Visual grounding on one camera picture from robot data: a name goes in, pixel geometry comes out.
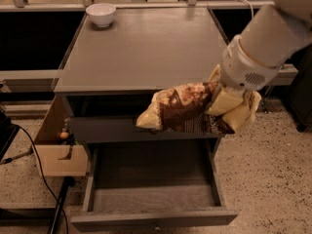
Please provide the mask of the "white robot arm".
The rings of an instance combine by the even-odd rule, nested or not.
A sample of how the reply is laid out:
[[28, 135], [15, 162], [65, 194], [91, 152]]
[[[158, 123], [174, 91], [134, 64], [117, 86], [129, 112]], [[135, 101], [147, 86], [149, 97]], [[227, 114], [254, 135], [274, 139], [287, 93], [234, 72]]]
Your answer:
[[235, 134], [250, 125], [261, 100], [258, 91], [312, 43], [312, 0], [272, 1], [234, 36], [210, 77], [215, 90], [205, 120], [211, 133]]

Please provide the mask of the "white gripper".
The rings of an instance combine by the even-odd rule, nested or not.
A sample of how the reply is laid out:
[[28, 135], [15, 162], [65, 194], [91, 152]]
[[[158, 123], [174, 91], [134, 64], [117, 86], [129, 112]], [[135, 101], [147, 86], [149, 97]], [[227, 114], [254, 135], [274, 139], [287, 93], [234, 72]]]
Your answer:
[[[224, 114], [222, 120], [234, 133], [241, 132], [255, 120], [261, 101], [257, 91], [277, 74], [277, 67], [266, 67], [251, 58], [243, 50], [241, 36], [236, 35], [223, 51], [220, 66], [214, 68], [209, 78], [216, 87], [205, 113], [213, 116]], [[243, 89], [252, 91], [244, 93], [244, 100]]]

